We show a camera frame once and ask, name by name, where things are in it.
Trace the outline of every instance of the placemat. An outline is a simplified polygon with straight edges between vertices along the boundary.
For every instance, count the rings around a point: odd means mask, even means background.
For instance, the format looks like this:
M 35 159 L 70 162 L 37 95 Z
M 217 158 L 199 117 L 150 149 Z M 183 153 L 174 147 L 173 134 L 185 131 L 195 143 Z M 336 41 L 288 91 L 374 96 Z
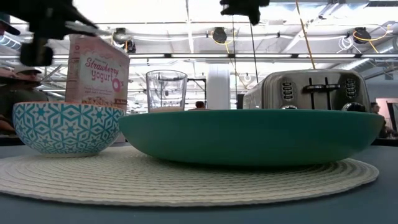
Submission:
M 283 169 L 205 167 L 115 147 L 84 158 L 1 159 L 0 192 L 104 205 L 242 205 L 334 194 L 374 181 L 378 174 L 354 159 Z

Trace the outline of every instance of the patterned bowl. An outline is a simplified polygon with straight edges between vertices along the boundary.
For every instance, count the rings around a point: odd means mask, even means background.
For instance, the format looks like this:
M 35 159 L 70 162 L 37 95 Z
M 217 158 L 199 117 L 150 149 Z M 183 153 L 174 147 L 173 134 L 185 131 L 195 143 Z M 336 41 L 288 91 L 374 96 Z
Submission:
M 92 156 L 118 138 L 118 119 L 124 110 L 114 107 L 60 102 L 14 105 L 12 119 L 25 145 L 49 157 Z

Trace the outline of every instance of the cereal box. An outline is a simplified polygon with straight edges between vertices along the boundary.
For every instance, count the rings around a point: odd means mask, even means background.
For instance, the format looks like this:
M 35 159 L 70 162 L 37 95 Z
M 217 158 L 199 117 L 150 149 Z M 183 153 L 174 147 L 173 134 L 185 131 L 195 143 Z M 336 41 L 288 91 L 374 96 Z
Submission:
M 126 110 L 129 64 L 127 54 L 99 37 L 70 35 L 65 101 Z

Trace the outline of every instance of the table surface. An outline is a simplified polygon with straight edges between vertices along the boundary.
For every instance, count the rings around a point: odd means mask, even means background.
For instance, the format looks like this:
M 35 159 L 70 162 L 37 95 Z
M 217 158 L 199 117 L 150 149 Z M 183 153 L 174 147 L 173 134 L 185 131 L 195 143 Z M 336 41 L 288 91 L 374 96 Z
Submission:
M 0 158 L 35 154 L 0 147 Z M 353 157 L 380 170 L 377 181 L 341 194 L 268 205 L 160 208 L 46 202 L 0 194 L 0 223 L 398 223 L 398 148 L 371 146 Z

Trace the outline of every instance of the stainless steel toaster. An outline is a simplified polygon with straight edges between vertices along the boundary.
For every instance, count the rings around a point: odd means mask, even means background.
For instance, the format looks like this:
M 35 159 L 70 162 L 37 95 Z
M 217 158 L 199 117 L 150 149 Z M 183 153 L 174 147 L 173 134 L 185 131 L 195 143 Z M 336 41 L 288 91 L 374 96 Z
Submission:
M 363 77 L 349 70 L 296 70 L 268 75 L 243 96 L 243 109 L 370 111 Z

